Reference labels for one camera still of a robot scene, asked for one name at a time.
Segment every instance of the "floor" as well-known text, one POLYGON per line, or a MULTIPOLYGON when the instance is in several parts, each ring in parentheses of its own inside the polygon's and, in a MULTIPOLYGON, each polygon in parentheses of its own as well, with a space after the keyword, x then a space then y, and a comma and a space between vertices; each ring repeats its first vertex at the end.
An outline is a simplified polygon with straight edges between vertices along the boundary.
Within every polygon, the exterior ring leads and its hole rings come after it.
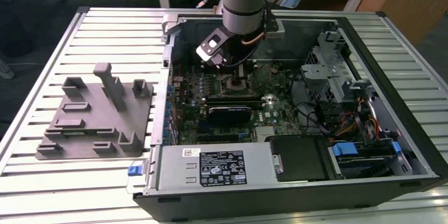
MULTIPOLYGON (((171 0, 173 8, 193 8, 200 0, 171 0)), ((15 12, 33 42, 33 51, 23 57, 0 55, 16 73, 11 80, 0 79, 0 139, 8 122, 28 95, 44 64, 53 52, 79 6, 159 7, 159 0, 0 0, 0 12, 15 12)), ((448 16, 444 16, 427 39, 417 46, 433 68, 448 81, 448 16)))

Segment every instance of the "aluminum table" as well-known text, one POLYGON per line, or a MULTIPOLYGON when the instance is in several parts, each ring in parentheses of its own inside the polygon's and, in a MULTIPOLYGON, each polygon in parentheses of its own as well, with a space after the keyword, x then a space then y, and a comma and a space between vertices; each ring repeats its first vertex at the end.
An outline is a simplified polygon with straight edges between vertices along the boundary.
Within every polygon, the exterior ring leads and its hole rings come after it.
MULTIPOLYGON (((148 157, 39 161, 36 147, 64 92, 67 77, 99 83, 96 62, 111 62, 121 82, 144 78, 157 92, 163 15, 212 14, 212 10, 80 8, 0 142, 1 223, 157 223, 128 194, 127 170, 148 157)), ((275 11, 281 16, 345 16, 392 84, 448 159, 448 86, 387 17, 373 13, 275 11)), ((361 66, 355 67, 365 76, 361 66)), ((144 183, 133 183, 141 189, 144 183)), ((448 220, 448 187, 404 195, 377 207, 196 221, 195 223, 443 223, 448 220)))

